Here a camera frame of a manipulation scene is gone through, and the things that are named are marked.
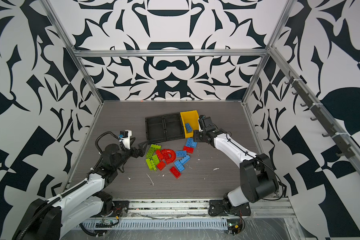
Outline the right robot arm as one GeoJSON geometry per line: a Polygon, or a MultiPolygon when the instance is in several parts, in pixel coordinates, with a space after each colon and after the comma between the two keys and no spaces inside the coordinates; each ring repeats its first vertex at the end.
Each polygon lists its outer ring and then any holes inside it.
{"type": "Polygon", "coordinates": [[[223,198],[225,209],[255,203],[279,191],[279,179],[267,155],[249,151],[235,141],[229,132],[218,128],[210,117],[201,115],[199,126],[199,130],[194,130],[194,141],[207,143],[221,151],[240,170],[240,186],[223,198]]]}

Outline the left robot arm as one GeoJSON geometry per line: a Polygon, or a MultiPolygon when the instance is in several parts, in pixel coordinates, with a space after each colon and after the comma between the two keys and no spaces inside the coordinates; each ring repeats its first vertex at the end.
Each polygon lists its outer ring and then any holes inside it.
{"type": "Polygon", "coordinates": [[[96,165],[86,177],[65,190],[49,198],[37,199],[28,207],[14,240],[60,240],[76,226],[92,216],[112,213],[113,197],[103,190],[124,172],[124,165],[130,158],[143,157],[149,141],[133,147],[135,137],[130,130],[118,135],[105,132],[95,140],[100,154],[96,165]]]}

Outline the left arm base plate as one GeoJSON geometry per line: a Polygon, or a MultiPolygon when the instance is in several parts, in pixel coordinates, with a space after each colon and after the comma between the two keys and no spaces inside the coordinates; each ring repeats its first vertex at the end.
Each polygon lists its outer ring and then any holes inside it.
{"type": "Polygon", "coordinates": [[[126,215],[129,211],[129,201],[113,201],[110,210],[105,213],[101,212],[97,215],[92,216],[92,218],[115,218],[122,217],[126,215]]]}

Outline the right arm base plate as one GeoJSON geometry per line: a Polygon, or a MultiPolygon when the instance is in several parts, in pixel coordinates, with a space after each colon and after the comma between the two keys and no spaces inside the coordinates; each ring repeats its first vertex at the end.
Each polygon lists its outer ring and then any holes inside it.
{"type": "Polygon", "coordinates": [[[243,216],[251,215],[251,208],[249,203],[233,207],[227,199],[210,200],[208,214],[211,217],[217,216],[243,216]]]}

